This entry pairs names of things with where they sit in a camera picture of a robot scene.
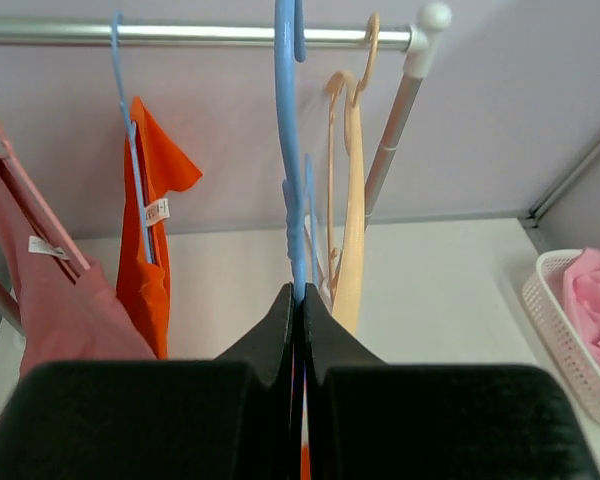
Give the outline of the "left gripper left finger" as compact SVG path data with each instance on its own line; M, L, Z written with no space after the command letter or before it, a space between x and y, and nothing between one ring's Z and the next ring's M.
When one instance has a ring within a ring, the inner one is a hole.
M212 360L35 368L0 418L0 479L289 479L294 299Z

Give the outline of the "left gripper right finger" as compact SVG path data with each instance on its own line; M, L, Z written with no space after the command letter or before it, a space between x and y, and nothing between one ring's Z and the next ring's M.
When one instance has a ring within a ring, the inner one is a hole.
M315 479L597 479L570 402L516 364L389 364L304 299Z

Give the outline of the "light pink t shirt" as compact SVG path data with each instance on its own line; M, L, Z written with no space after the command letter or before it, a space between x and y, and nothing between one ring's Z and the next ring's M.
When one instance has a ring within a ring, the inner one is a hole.
M584 249L563 274L563 310L600 368L600 250Z

